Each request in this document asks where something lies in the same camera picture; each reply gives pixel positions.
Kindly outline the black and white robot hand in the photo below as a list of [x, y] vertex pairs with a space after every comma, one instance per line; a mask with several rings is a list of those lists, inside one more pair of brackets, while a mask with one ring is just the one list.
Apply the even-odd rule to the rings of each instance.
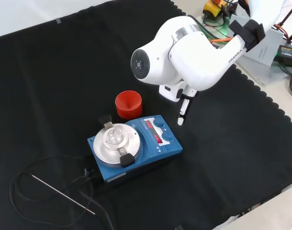
[[160, 85], [159, 93], [165, 97], [166, 99], [172, 102], [182, 102], [180, 112], [177, 119], [177, 124], [182, 126], [193, 98], [197, 94], [198, 91], [192, 89], [187, 83], [183, 80], [178, 82], [176, 85]]

